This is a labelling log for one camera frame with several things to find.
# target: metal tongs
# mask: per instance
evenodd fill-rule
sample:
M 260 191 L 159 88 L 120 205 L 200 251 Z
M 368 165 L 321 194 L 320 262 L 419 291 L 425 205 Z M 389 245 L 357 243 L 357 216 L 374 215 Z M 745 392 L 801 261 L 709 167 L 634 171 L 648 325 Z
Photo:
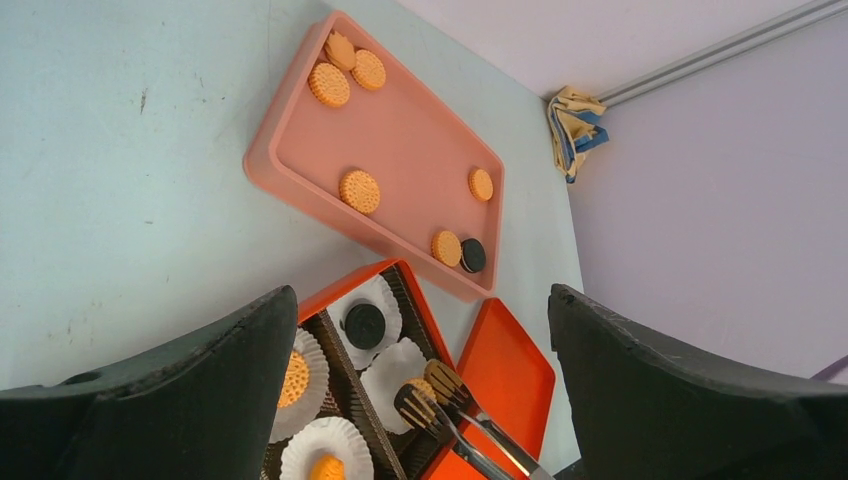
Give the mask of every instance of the metal tongs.
M 450 367 L 439 360 L 430 360 L 424 370 L 424 379 L 433 386 L 438 402 L 450 411 L 456 411 L 462 418 L 480 429 L 530 480 L 553 480 L 532 455 L 524 451 L 503 431 L 480 407 L 462 378 Z M 468 410 L 479 412 L 476 416 L 465 413 Z
M 459 433 L 448 414 L 425 392 L 413 385 L 404 385 L 395 395 L 394 406 L 407 423 L 421 427 L 440 445 L 449 443 L 452 437 L 456 438 L 453 451 L 484 477 L 489 480 L 512 480 L 508 473 L 504 472 L 492 459 L 474 448 Z

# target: white paper liner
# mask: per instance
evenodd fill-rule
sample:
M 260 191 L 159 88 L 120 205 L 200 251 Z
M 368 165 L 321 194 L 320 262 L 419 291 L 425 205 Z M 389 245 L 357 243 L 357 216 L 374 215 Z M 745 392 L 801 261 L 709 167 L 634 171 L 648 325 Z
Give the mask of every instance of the white paper liner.
M 410 378 L 424 376 L 426 365 L 427 360 L 418 345 L 402 338 L 385 349 L 368 370 L 362 372 L 362 386 L 386 430 L 400 435 L 412 428 L 395 410 L 395 395 Z
M 344 462 L 345 478 L 374 478 L 371 453 L 359 430 L 344 418 L 325 417 L 310 422 L 283 450 L 280 480 L 309 480 L 315 462 L 327 454 Z
M 383 312 L 383 316 L 386 318 L 386 332 L 383 335 L 383 340 L 370 350 L 360 350 L 351 345 L 341 327 L 341 322 L 344 320 L 347 312 L 361 303 L 370 303 L 376 306 Z M 397 299 L 392 294 L 389 283 L 380 275 L 375 275 L 373 278 L 368 279 L 344 297 L 333 302 L 327 307 L 327 314 L 330 316 L 333 327 L 338 332 L 345 351 L 347 351 L 347 355 L 350 357 L 351 363 L 353 363 L 353 368 L 356 370 L 362 370 L 368 367 L 378 353 L 397 342 L 403 326 Z
M 321 405 L 327 395 L 330 367 L 315 337 L 306 330 L 298 328 L 294 336 L 293 350 L 303 355 L 303 359 L 306 360 L 306 365 L 309 367 L 309 384 L 296 402 L 288 407 L 277 409 L 269 443 L 291 437 L 314 420 L 321 411 Z

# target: black cookie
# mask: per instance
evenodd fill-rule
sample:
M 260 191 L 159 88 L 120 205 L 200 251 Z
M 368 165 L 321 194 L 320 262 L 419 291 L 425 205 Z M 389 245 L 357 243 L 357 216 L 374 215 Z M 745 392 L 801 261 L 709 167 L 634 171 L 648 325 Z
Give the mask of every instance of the black cookie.
M 477 273 L 486 268 L 486 250 L 476 238 L 462 241 L 462 258 L 459 261 L 468 273 Z
M 361 303 L 347 312 L 342 329 L 351 345 L 360 350 L 371 350 L 386 334 L 386 318 L 379 308 Z

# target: pink tray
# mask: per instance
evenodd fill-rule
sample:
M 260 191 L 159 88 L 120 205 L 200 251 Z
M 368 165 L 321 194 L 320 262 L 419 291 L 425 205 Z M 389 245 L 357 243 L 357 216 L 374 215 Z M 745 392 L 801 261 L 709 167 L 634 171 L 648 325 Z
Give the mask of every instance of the pink tray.
M 341 108 L 321 104 L 307 86 L 330 31 L 374 52 L 386 85 L 369 92 L 347 75 L 351 96 Z M 495 185 L 486 203 L 468 189 L 474 167 Z M 307 32 L 244 159 L 248 178 L 324 224 L 387 257 L 403 257 L 448 292 L 473 300 L 492 294 L 497 272 L 504 171 L 500 159 L 436 95 L 350 17 L 333 12 Z M 364 216 L 339 199 L 350 170 L 376 178 L 381 201 Z M 431 256 L 430 243 L 448 229 L 475 237 L 488 257 L 470 274 Z

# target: light blue table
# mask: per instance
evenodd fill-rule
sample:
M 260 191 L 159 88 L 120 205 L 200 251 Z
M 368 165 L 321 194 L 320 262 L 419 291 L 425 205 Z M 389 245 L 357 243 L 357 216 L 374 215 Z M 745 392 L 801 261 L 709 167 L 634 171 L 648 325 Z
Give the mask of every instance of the light blue table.
M 378 260 L 241 168 L 307 27 L 341 8 L 506 166 L 497 295 L 555 365 L 542 464 L 559 470 L 579 452 L 546 299 L 552 283 L 581 278 L 544 105 L 391 1 L 330 3 L 0 6 L 0 388 L 57 383 L 281 284 L 305 298 Z M 479 304 L 423 283 L 458 357 Z

